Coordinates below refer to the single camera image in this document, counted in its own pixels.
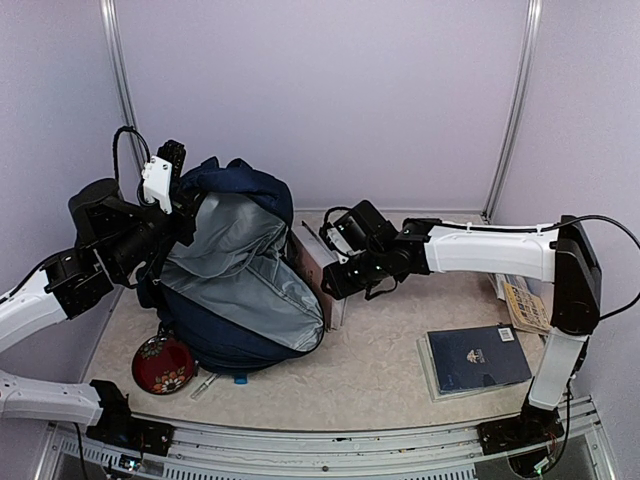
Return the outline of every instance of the white wall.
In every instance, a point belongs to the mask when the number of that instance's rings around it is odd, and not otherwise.
[[[527,104],[496,223],[610,215],[640,234],[640,3],[545,0]],[[586,225],[603,268],[603,312],[640,288],[624,234]],[[592,393],[621,478],[640,451],[640,307],[601,324],[578,387]]]
[[[141,131],[240,156],[297,207],[480,211],[527,2],[118,2]]]
[[[112,175],[111,137],[120,122],[99,3],[0,1],[0,291],[73,246],[67,201]],[[133,170],[126,156],[122,168]],[[8,350],[0,368],[77,381],[111,301]],[[45,426],[0,421],[1,478],[33,478]]]

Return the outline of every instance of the dark blue book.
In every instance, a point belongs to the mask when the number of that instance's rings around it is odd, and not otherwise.
[[[510,327],[429,332],[441,394],[525,382],[529,364]]]

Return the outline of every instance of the cardboard box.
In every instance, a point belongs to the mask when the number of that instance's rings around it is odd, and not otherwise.
[[[291,229],[296,248],[294,267],[298,275],[316,294],[324,313],[326,330],[338,330],[344,324],[347,299],[336,300],[322,291],[322,269],[330,263],[338,261],[337,255],[329,250],[311,228],[305,224]]]

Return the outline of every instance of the navy blue backpack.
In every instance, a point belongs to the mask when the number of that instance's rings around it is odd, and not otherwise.
[[[153,265],[138,284],[140,304],[213,372],[250,373],[317,348],[320,303],[283,259],[293,222],[287,185],[243,160],[223,168],[214,157],[180,188],[206,193],[194,241]]]

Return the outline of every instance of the white robotic arm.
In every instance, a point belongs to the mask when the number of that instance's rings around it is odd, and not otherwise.
[[[521,414],[479,426],[486,454],[562,435],[557,406],[580,365],[589,335],[600,321],[601,271],[582,227],[573,217],[560,224],[498,227],[406,219],[402,231],[362,201],[321,236],[340,261],[324,268],[323,289],[341,299],[373,292],[383,279],[453,271],[521,275],[554,283],[552,330]]]
[[[142,206],[125,202],[112,178],[88,185],[69,201],[76,246],[49,257],[0,297],[0,352],[93,308],[114,284],[130,286],[138,267],[168,252],[176,241],[192,241],[199,193],[175,191],[170,197],[184,156],[184,147],[169,141],[150,158],[139,188]],[[132,417],[111,382],[63,384],[2,370],[0,418],[74,422],[89,427],[91,438],[159,455],[166,455],[173,430]]]

